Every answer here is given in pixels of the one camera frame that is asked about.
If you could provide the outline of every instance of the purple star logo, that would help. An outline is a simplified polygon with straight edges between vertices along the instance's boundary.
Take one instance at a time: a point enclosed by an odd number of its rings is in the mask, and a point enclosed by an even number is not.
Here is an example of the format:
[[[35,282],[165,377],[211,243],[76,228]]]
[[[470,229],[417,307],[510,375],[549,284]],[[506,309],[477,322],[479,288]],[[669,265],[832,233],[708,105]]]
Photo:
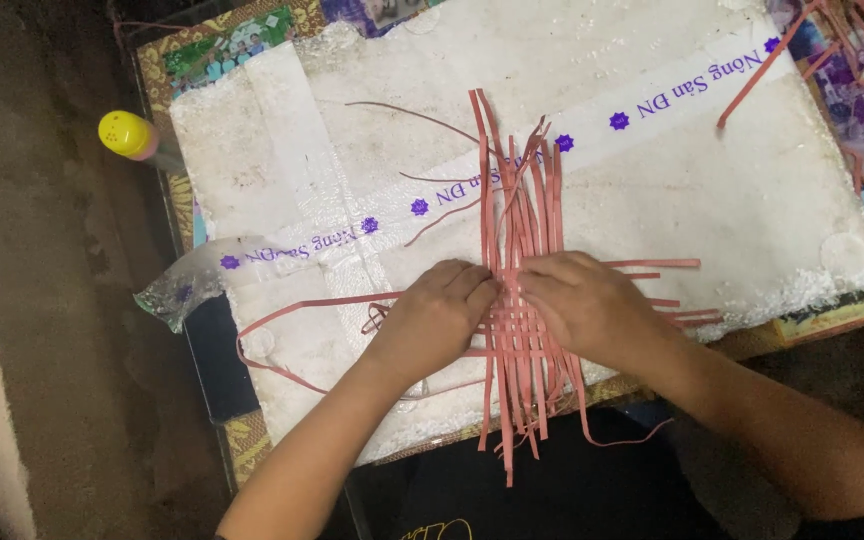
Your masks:
[[[183,285],[175,291],[175,300],[183,304],[188,302],[190,298],[192,298],[192,285]]]
[[[221,264],[222,268],[224,268],[225,270],[235,270],[239,267],[239,259],[230,254],[227,254],[226,256],[222,257],[221,260],[219,260],[219,264]]]
[[[558,150],[561,152],[569,152],[573,146],[573,142],[575,139],[569,136],[568,133],[561,134],[558,138],[555,139],[555,143],[558,144]]]
[[[378,219],[375,217],[366,217],[362,220],[362,232],[366,235],[371,235],[372,233],[378,231]]]
[[[426,199],[415,199],[412,202],[412,214],[426,215],[427,212],[429,212],[429,203],[426,202]]]
[[[772,51],[776,50],[776,47],[779,46],[779,42],[782,40],[778,37],[769,37],[769,40],[765,42],[765,52],[772,54]]]
[[[629,117],[625,112],[617,112],[608,118],[608,125],[616,131],[624,130],[629,127]]]

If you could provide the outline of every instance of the forearm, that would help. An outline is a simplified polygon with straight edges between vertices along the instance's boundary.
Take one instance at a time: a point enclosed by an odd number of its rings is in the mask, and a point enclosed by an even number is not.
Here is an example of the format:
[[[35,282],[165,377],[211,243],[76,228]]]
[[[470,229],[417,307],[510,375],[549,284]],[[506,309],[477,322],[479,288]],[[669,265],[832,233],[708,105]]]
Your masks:
[[[697,345],[654,363],[645,383],[748,448],[806,516],[864,515],[864,423]]]
[[[314,538],[362,448],[404,388],[363,357],[265,458],[217,533],[227,540]]]

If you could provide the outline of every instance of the yellow cap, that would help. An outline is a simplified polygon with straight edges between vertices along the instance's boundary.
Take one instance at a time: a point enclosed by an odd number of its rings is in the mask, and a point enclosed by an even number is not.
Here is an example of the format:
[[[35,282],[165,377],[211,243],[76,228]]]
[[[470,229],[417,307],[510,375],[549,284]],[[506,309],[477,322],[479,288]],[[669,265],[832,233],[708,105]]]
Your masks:
[[[146,153],[154,142],[153,129],[141,116],[113,110],[99,121],[99,139],[119,156],[135,158]]]

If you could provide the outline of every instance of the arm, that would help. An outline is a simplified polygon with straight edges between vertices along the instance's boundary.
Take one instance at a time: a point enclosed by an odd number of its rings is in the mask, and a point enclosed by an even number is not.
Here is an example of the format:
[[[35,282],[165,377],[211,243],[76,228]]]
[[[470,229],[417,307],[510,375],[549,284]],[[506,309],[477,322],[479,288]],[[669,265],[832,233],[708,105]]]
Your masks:
[[[864,423],[692,343],[585,253],[526,259],[522,269],[522,296],[567,350],[639,377],[738,441],[806,517],[864,516]]]
[[[482,266],[445,260],[422,274],[362,357],[248,479],[216,534],[315,538],[386,413],[409,387],[462,355],[497,296],[498,283]]]

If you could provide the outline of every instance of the yellow print on shirt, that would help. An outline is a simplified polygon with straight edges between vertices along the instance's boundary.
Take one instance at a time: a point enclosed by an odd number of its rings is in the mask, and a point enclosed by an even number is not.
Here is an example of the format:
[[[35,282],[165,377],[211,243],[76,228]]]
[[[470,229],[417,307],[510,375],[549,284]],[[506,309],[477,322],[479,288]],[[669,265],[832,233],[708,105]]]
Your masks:
[[[468,521],[459,518],[421,526],[402,536],[402,540],[473,540],[473,528]]]

